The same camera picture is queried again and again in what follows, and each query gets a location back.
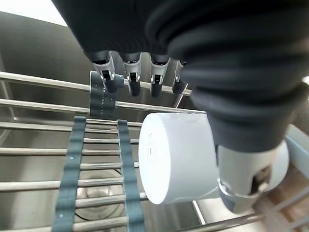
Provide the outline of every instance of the metal rail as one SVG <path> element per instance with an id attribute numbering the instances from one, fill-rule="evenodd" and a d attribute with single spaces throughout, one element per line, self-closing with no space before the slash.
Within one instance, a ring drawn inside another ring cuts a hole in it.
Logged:
<path id="1" fill-rule="evenodd" d="M 119 139 L 84 138 L 84 144 L 119 144 Z M 139 144 L 139 139 L 131 139 L 131 144 Z"/>
<path id="2" fill-rule="evenodd" d="M 32 110 L 42 110 L 42 111 L 52 111 L 52 112 L 63 112 L 63 113 L 80 113 L 80 114 L 89 114 L 90 110 L 88 108 L 77 107 L 77 106 L 68 106 L 68 105 L 56 105 L 56 104 L 46 104 L 32 101 L 18 101 L 18 100 L 9 100 L 9 99 L 0 99 L 0 105 L 17 107 L 17 108 L 27 108 Z M 197 113 L 205 114 L 206 112 L 200 110 L 188 110 L 180 108 L 171 108 L 165 106 L 156 106 L 156 105 L 145 105 L 137 104 L 131 102 L 122 102 L 116 101 L 116 107 L 134 109 L 134 110 L 145 110 L 153 112 L 166 112 L 166 113 Z"/>
<path id="3" fill-rule="evenodd" d="M 83 84 L 72 83 L 72 82 L 67 82 L 67 81 L 58 81 L 58 80 L 41 78 L 41 77 L 36 77 L 36 76 L 20 75 L 20 74 L 9 73 L 9 72 L 0 72 L 0 80 L 28 84 L 28 85 L 66 89 L 66 90 L 79 90 L 83 92 L 90 91 L 89 85 L 83 85 Z M 127 79 L 124 79 L 124 84 L 126 86 L 129 85 L 129 82 Z M 151 86 L 150 83 L 143 82 L 143 81 L 140 82 L 141 88 L 150 89 L 150 86 Z M 173 93 L 173 90 L 172 90 L 172 87 L 170 86 L 162 86 L 162 92 Z M 183 95 L 185 96 L 189 96 L 190 94 L 191 94 L 191 90 L 189 89 L 185 89 L 183 91 Z"/>
<path id="4" fill-rule="evenodd" d="M 117 121 L 111 121 L 111 120 L 103 120 L 103 119 L 91 119 L 87 118 L 86 120 L 87 124 L 94 124 L 94 125 L 108 125 L 108 126 L 117 126 Z M 129 127 L 141 127 L 142 122 L 127 122 L 127 125 Z"/>
<path id="5" fill-rule="evenodd" d="M 86 198 L 86 199 L 77 199 L 76 208 L 87 208 L 87 207 L 96 207 L 110 204 L 120 204 L 125 201 L 125 195 L 114 195 L 107 197 L 98 197 L 98 198 Z M 146 193 L 140 192 L 140 200 L 148 200 Z"/>
<path id="6" fill-rule="evenodd" d="M 78 180 L 79 187 L 96 187 L 108 185 L 121 185 L 122 177 L 103 178 L 103 179 L 83 179 Z M 31 182 L 0 182 L 0 192 L 2 191 L 31 191 L 58 189 L 60 180 L 31 181 Z"/>
<path id="7" fill-rule="evenodd" d="M 73 224 L 73 231 L 74 232 L 98 231 L 98 230 L 126 226 L 127 223 L 128 223 L 127 217 L 116 217 L 97 221 L 79 222 Z M 31 228 L 31 229 L 8 230 L 1 232 L 51 232 L 51 231 L 52 228 L 48 226 L 48 227 Z"/>
<path id="8" fill-rule="evenodd" d="M 214 231 L 222 231 L 229 228 L 242 226 L 245 224 L 261 221 L 265 218 L 262 214 L 250 214 L 242 217 L 236 217 L 233 219 L 228 219 L 224 221 L 218 221 L 215 223 L 206 224 L 203 226 L 198 226 L 194 228 L 190 228 L 187 230 L 181 230 L 179 232 L 214 232 Z"/>
<path id="9" fill-rule="evenodd" d="M 33 130 L 33 131 L 63 131 L 71 132 L 72 127 L 67 126 L 54 126 L 54 125 L 41 125 L 41 124 L 29 124 L 29 123 L 15 123 L 15 122 L 0 122 L 1 129 L 10 130 Z M 97 134 L 118 134 L 118 130 L 102 130 L 86 128 L 86 133 L 97 133 Z"/>
<path id="10" fill-rule="evenodd" d="M 134 162 L 134 168 L 139 168 L 140 164 L 138 162 Z M 81 170 L 107 170 L 107 169 L 120 169 L 120 162 L 113 163 L 82 163 Z"/>
<path id="11" fill-rule="evenodd" d="M 178 232 L 214 232 L 214 231 L 222 231 L 229 228 L 261 221 L 264 219 L 264 216 L 261 214 L 251 214 L 243 217 L 233 218 L 224 221 L 218 221 L 215 223 L 210 223 L 204 226 L 199 226 L 195 228 L 190 228 L 187 230 L 181 230 Z M 89 221 L 89 222 L 80 222 L 75 223 L 73 225 L 74 232 L 88 232 L 88 231 L 96 231 L 102 229 L 116 228 L 127 225 L 128 220 L 127 217 L 116 217 L 110 219 L 103 219 L 97 221 Z M 8 230 L 1 232 L 50 232 L 51 227 L 41 227 L 34 229 L 21 229 L 21 230 Z"/>
<path id="12" fill-rule="evenodd" d="M 66 156 L 66 149 L 0 147 L 0 156 Z M 83 149 L 83 156 L 119 156 L 118 150 Z"/>

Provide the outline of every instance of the white cup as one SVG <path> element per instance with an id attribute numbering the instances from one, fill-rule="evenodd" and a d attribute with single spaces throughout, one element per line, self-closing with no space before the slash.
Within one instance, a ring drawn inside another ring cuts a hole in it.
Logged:
<path id="1" fill-rule="evenodd" d="M 283 155 L 276 158 L 268 189 L 287 171 L 286 144 L 280 147 Z M 139 163 L 142 185 L 154 204 L 219 197 L 213 136 L 205 114 L 149 114 L 140 131 Z"/>

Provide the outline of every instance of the white plastic part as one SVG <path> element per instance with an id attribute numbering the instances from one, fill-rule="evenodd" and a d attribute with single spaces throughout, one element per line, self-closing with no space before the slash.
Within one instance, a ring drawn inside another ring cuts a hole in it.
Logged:
<path id="1" fill-rule="evenodd" d="M 205 114 L 149 114 L 140 131 L 139 163 L 144 190 L 154 204 L 219 197 L 213 136 Z M 288 165 L 283 141 L 267 190 L 283 180 Z"/>

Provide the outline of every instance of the gray rubber grip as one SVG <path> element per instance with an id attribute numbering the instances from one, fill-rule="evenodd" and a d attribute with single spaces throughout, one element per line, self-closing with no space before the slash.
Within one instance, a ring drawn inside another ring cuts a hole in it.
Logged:
<path id="1" fill-rule="evenodd" d="M 126 195 L 125 208 L 128 217 L 128 232 L 145 232 L 144 215 L 140 205 L 140 191 L 137 186 L 132 147 L 129 137 L 127 121 L 118 120 L 119 148 L 122 162 L 122 175 L 124 177 L 123 189 Z"/>
<path id="2" fill-rule="evenodd" d="M 151 83 L 150 86 L 150 94 L 153 98 L 158 98 L 161 95 L 162 92 L 162 85 L 159 85 L 159 83 Z"/>
<path id="3" fill-rule="evenodd" d="M 71 232 L 73 228 L 85 128 L 86 117 L 76 116 L 60 182 L 52 232 Z"/>

